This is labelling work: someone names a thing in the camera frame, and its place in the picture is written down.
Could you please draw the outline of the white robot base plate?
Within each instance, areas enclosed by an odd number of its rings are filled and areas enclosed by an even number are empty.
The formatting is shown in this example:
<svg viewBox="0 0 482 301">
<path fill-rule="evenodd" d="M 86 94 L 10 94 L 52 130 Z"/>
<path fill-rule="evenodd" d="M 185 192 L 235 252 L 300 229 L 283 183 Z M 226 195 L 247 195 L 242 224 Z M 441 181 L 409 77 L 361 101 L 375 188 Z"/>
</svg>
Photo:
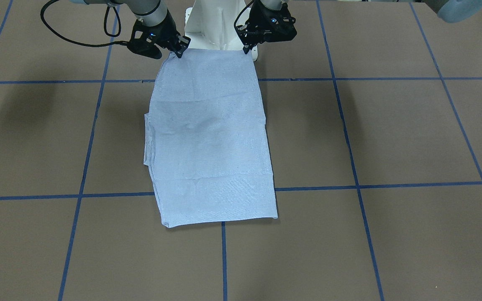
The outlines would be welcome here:
<svg viewBox="0 0 482 301">
<path fill-rule="evenodd" d="M 217 6 L 206 6 L 195 2 L 185 10 L 185 36 L 190 39 L 189 49 L 243 50 L 244 46 L 235 31 L 234 21 L 241 16 L 237 25 L 243 25 L 250 8 L 244 12 L 241 3 L 229 2 Z"/>
</svg>

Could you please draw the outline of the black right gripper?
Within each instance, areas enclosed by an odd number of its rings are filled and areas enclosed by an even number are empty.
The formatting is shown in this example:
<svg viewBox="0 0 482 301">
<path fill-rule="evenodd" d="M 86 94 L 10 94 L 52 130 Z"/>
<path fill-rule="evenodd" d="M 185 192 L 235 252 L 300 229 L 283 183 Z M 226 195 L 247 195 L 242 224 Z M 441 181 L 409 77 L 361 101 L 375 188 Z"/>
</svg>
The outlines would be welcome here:
<svg viewBox="0 0 482 301">
<path fill-rule="evenodd" d="M 164 49 L 174 49 L 174 54 L 181 59 L 185 50 L 189 47 L 191 39 L 187 36 L 180 36 L 177 31 L 176 23 L 172 18 L 172 14 L 167 11 L 165 18 L 160 23 L 149 26 L 145 21 L 140 21 L 142 35 L 141 42 L 147 47 L 153 45 L 160 46 Z"/>
</svg>

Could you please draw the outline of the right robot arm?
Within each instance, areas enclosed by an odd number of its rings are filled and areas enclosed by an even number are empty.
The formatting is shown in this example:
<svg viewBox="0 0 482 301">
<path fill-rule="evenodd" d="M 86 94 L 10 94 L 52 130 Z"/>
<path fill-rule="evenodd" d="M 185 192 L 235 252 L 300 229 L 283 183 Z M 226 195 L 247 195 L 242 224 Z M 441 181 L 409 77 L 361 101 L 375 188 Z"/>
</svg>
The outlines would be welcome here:
<svg viewBox="0 0 482 301">
<path fill-rule="evenodd" d="M 167 49 L 177 58 L 189 47 L 190 38 L 182 36 L 164 0 L 74 0 L 75 4 L 126 5 L 135 15 L 130 40 L 126 47 L 132 53 L 160 59 L 160 49 Z"/>
</svg>

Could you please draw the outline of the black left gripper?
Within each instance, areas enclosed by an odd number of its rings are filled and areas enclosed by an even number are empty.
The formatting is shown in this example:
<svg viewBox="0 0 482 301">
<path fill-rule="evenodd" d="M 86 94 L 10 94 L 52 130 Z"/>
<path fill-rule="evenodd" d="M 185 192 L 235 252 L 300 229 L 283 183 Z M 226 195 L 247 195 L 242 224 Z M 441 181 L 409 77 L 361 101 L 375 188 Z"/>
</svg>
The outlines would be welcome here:
<svg viewBox="0 0 482 301">
<path fill-rule="evenodd" d="M 235 32 L 248 54 L 258 42 L 285 42 L 297 35 L 296 19 L 287 0 L 255 0 L 244 25 L 234 25 Z"/>
</svg>

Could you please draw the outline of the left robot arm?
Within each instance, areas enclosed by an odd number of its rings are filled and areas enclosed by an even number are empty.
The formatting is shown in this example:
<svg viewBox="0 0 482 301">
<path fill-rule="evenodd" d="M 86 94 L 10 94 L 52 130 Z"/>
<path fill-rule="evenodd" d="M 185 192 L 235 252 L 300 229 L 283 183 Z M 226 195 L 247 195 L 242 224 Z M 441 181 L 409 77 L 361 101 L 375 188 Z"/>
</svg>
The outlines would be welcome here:
<svg viewBox="0 0 482 301">
<path fill-rule="evenodd" d="M 424 0 L 423 3 L 446 23 L 464 21 L 482 9 L 482 0 Z M 248 8 L 247 21 L 239 23 L 240 12 L 233 23 L 245 54 L 258 44 L 286 42 L 296 37 L 296 19 L 286 0 L 252 0 L 241 11 Z"/>
</svg>

